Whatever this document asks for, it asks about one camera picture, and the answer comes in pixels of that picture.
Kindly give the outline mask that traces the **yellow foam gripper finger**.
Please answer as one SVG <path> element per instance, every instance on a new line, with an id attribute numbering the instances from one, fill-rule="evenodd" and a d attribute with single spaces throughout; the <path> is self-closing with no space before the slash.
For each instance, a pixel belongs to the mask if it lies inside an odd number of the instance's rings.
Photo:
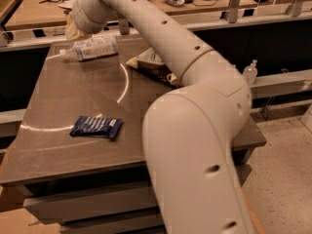
<path id="1" fill-rule="evenodd" d="M 69 41 L 78 41 L 78 40 L 90 38 L 91 34 L 80 30 L 76 26 L 73 16 L 69 14 L 67 17 L 67 23 L 65 27 L 65 36 L 66 36 L 66 39 Z"/>

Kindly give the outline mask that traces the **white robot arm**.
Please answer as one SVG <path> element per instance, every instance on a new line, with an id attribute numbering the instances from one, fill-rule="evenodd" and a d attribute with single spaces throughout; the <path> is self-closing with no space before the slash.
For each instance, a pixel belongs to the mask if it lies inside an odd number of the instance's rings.
<path id="1" fill-rule="evenodd" d="M 255 234 L 231 157 L 251 90 L 211 46 L 147 0 L 77 0 L 77 28 L 101 31 L 124 16 L 181 82 L 146 111 L 142 146 L 168 234 Z"/>

